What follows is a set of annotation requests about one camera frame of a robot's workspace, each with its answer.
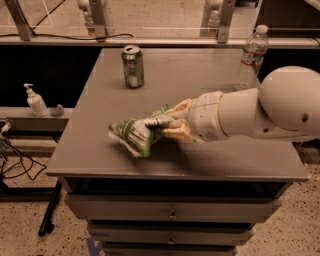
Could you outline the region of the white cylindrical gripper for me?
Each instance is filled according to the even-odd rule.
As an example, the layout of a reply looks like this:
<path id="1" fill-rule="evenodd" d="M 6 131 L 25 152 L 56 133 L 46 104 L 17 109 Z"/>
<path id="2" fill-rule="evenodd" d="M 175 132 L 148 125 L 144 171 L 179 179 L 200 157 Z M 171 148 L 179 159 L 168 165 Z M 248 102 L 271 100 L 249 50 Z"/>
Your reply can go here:
<path id="1" fill-rule="evenodd" d="M 221 91 L 205 93 L 198 98 L 187 98 L 165 112 L 166 115 L 178 120 L 186 119 L 179 128 L 160 129 L 166 137 L 181 142 L 204 142 L 226 140 L 228 136 L 223 132 L 219 123 L 219 101 L 223 96 Z"/>

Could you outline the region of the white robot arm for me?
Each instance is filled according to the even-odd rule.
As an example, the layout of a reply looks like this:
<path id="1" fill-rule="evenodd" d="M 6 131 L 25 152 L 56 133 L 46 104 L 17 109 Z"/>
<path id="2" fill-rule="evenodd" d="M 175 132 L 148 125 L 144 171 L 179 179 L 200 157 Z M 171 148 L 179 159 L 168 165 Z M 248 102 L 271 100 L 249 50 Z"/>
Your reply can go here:
<path id="1" fill-rule="evenodd" d="M 175 120 L 161 133 L 182 141 L 213 142 L 242 135 L 292 142 L 320 138 L 320 73 L 281 67 L 257 88 L 205 93 L 167 113 Z"/>

